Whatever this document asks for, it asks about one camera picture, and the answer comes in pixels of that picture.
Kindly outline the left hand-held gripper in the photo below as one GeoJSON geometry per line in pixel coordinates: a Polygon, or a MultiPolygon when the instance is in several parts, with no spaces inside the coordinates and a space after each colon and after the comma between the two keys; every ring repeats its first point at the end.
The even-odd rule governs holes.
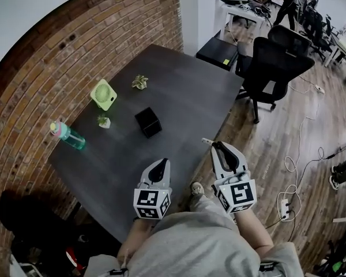
{"type": "Polygon", "coordinates": [[[171,205],[171,163],[167,158],[153,162],[141,175],[134,190],[133,207],[139,218],[161,220],[171,205]]]}

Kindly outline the black cube box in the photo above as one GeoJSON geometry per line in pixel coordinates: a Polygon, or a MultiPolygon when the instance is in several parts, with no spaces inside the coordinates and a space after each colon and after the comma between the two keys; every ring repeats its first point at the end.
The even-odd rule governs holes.
{"type": "Polygon", "coordinates": [[[162,131],[160,121],[150,107],[147,107],[136,114],[135,119],[138,122],[143,134],[148,139],[162,131]]]}

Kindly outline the white power strip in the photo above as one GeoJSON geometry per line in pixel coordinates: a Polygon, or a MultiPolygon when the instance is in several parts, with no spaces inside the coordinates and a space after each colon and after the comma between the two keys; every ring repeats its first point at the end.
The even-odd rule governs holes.
{"type": "Polygon", "coordinates": [[[281,221],[286,221],[289,219],[289,201],[288,199],[281,199],[280,201],[280,219],[281,221]]]}

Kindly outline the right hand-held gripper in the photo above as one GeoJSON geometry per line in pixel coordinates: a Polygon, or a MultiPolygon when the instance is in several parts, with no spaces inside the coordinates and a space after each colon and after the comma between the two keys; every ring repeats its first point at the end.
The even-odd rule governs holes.
{"type": "Polygon", "coordinates": [[[234,214],[251,208],[257,202],[257,194],[245,156],[223,141],[212,143],[210,154],[217,179],[212,188],[225,212],[234,214]]]}

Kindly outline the black mesh office chair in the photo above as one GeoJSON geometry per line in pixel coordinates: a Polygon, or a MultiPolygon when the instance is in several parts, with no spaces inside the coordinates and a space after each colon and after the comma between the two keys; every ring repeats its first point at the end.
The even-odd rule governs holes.
{"type": "Polygon", "coordinates": [[[244,82],[236,99],[250,98],[254,108],[254,123],[259,123],[258,103],[270,104],[270,110],[288,91],[288,84],[311,69],[315,62],[304,55],[289,53],[285,47],[267,38],[257,37],[253,55],[248,56],[246,44],[237,42],[238,58],[235,74],[244,82]]]}

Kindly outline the white desk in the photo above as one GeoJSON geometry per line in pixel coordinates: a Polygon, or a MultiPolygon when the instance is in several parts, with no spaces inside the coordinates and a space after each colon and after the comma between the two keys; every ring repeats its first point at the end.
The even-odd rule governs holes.
{"type": "Polygon", "coordinates": [[[224,40],[225,27],[228,26],[228,30],[232,30],[232,22],[234,17],[246,19],[255,23],[255,29],[253,30],[253,38],[260,36],[261,28],[270,19],[271,10],[256,0],[249,0],[247,4],[242,5],[227,5],[220,1],[219,7],[219,39],[224,40]]]}

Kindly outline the green desk fan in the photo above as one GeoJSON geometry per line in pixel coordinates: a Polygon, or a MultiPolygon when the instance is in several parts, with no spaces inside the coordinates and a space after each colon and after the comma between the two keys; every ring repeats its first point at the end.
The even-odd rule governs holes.
{"type": "Polygon", "coordinates": [[[117,93],[105,79],[101,79],[91,90],[90,97],[104,111],[112,106],[117,98],[117,93]]]}

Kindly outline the person's grey shirt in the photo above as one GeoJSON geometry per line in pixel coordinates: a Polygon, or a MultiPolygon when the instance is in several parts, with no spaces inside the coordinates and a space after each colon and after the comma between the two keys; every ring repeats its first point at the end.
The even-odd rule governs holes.
{"type": "Polygon", "coordinates": [[[92,257],[84,277],[304,277],[295,246],[278,244],[264,256],[234,221],[203,212],[171,214],[128,261],[92,257]]]}

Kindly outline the black backpack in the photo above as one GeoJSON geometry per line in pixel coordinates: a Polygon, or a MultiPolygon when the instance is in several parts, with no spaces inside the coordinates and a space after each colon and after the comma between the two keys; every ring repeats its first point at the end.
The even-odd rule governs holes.
{"type": "Polygon", "coordinates": [[[37,197],[18,197],[5,190],[0,196],[0,221],[14,235],[12,252],[21,257],[35,248],[39,262],[50,275],[65,274],[73,265],[66,249],[74,240],[72,224],[55,214],[37,197]]]}

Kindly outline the person's left forearm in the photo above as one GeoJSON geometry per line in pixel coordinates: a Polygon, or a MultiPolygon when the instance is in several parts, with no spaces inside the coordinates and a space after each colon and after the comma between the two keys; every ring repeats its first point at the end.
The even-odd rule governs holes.
{"type": "Polygon", "coordinates": [[[119,249],[117,259],[120,264],[132,258],[141,245],[147,240],[155,225],[154,220],[135,219],[126,240],[119,249]]]}

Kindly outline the small plant in white pot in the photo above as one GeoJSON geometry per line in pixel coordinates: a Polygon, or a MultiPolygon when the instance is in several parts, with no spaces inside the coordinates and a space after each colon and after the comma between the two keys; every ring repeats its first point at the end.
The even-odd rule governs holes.
{"type": "Polygon", "coordinates": [[[111,125],[111,121],[104,114],[97,116],[97,123],[101,128],[109,129],[111,125]]]}

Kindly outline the person's shoe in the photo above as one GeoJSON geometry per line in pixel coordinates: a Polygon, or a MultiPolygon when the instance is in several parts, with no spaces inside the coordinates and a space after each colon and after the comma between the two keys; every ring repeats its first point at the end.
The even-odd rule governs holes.
{"type": "Polygon", "coordinates": [[[192,196],[201,196],[205,194],[204,187],[199,182],[193,182],[190,185],[190,190],[192,196]]]}

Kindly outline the person's grey trousers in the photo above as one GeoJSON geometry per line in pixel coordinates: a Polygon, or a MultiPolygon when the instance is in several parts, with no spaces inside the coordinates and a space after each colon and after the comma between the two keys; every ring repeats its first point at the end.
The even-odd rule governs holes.
{"type": "Polygon", "coordinates": [[[190,212],[204,212],[219,214],[221,212],[220,207],[215,201],[208,198],[205,194],[194,195],[189,204],[190,212]]]}

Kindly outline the striped leaf potted plant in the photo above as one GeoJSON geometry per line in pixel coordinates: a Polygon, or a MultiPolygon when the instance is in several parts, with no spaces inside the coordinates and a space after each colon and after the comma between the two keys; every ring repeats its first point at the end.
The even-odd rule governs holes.
{"type": "Polygon", "coordinates": [[[133,80],[131,87],[137,88],[139,90],[143,90],[143,89],[147,88],[147,81],[148,81],[147,77],[139,74],[133,80]]]}

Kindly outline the row of black office chairs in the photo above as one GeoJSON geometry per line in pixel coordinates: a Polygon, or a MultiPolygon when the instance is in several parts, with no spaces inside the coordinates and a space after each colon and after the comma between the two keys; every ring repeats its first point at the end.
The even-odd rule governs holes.
{"type": "Polygon", "coordinates": [[[312,53],[317,53],[322,62],[326,60],[324,52],[332,52],[331,43],[323,38],[322,16],[317,12],[316,7],[319,0],[304,0],[301,23],[304,31],[301,33],[311,40],[312,53]]]}

